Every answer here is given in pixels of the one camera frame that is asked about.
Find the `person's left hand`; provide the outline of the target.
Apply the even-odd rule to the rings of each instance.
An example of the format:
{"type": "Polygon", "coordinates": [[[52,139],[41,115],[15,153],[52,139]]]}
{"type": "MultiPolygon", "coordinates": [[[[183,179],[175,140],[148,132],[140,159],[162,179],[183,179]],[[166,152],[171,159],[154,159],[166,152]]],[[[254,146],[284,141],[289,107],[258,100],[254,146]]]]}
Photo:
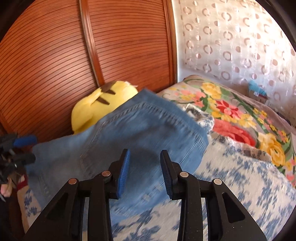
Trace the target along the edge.
{"type": "Polygon", "coordinates": [[[18,176],[18,180],[16,184],[14,184],[13,179],[9,177],[8,183],[1,184],[1,195],[4,198],[8,198],[11,196],[13,189],[19,191],[25,186],[27,186],[27,184],[28,184],[27,177],[25,175],[18,176]]]}

